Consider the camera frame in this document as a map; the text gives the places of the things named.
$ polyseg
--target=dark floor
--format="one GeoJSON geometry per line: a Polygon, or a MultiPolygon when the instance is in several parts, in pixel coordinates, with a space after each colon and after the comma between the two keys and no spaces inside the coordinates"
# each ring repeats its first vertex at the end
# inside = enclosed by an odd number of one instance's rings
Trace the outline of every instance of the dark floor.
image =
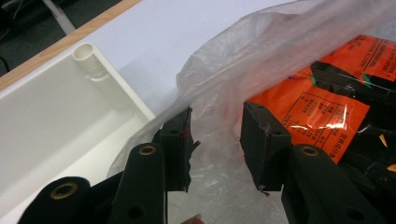
{"type": "MultiPolygon", "coordinates": [[[[78,28],[116,5],[120,0],[52,0],[52,2],[58,4],[78,28]]],[[[14,5],[15,7],[7,8],[7,14],[11,18],[18,4],[14,5]]],[[[8,27],[5,23],[0,19],[0,38],[7,32],[0,39],[0,57],[7,61],[11,70],[64,37],[63,30],[41,0],[23,0],[12,26],[8,27]]],[[[5,65],[0,61],[0,76],[6,71],[5,65]]]]}

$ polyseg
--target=white tray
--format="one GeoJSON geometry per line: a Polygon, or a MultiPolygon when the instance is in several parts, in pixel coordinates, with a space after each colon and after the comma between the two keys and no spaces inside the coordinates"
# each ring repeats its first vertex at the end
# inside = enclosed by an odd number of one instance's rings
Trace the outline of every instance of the white tray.
{"type": "Polygon", "coordinates": [[[100,170],[82,175],[92,184],[106,178],[127,139],[153,118],[91,43],[1,92],[0,217],[55,177],[81,175],[75,164],[100,161],[100,170]]]}

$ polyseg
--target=orange and black package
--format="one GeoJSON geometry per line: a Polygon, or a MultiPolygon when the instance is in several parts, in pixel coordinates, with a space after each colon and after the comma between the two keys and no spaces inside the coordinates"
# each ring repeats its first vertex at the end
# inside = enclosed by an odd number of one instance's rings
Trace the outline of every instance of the orange and black package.
{"type": "Polygon", "coordinates": [[[294,145],[322,148],[362,192],[395,202],[395,79],[396,42],[360,35],[249,101],[294,145]]]}

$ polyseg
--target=orange label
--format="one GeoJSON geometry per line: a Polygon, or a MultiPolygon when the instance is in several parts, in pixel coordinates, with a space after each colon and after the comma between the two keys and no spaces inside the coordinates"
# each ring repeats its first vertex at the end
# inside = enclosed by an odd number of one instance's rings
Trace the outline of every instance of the orange label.
{"type": "Polygon", "coordinates": [[[362,74],[396,79],[396,42],[359,35],[319,60],[330,63],[363,80],[362,74]]]}
{"type": "Polygon", "coordinates": [[[338,163],[369,109],[314,87],[309,77],[286,79],[249,99],[266,106],[291,133],[291,142],[325,150],[338,163]]]}

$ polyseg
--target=translucent plastic bag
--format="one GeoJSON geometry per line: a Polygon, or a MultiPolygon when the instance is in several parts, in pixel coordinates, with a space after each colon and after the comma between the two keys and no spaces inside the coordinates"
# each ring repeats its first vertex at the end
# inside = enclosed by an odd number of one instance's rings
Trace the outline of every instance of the translucent plastic bag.
{"type": "Polygon", "coordinates": [[[396,1],[389,0],[298,1],[247,15],[191,55],[177,75],[177,100],[129,140],[109,175],[123,169],[134,146],[149,142],[190,105],[191,133],[202,144],[190,161],[189,193],[168,194],[169,222],[199,213],[205,223],[287,223],[281,193],[259,193],[245,164],[239,145],[242,103],[391,20],[395,9],[396,1]]]}

